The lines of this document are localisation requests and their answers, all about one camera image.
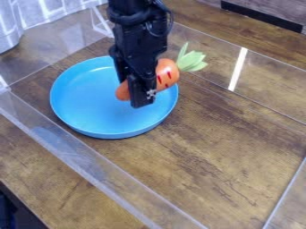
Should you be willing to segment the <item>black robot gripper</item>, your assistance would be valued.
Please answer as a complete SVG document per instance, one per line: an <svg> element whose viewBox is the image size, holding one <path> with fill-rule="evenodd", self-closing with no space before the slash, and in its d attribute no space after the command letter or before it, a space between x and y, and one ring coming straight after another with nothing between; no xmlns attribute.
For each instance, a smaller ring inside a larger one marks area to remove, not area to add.
<svg viewBox="0 0 306 229"><path fill-rule="evenodd" d="M118 82L128 80L130 106L140 108L154 101L156 57L167 49L165 12L108 12L114 23L114 45L108 50L116 67Z"/></svg>

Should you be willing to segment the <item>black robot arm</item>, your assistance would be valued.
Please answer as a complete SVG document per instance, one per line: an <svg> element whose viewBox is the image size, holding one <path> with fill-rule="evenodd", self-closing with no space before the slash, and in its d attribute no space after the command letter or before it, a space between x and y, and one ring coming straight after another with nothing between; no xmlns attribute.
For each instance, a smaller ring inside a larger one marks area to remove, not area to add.
<svg viewBox="0 0 306 229"><path fill-rule="evenodd" d="M173 15L161 0L108 0L114 44L108 53L118 81L128 84L130 106L154 101L157 56L167 50Z"/></svg>

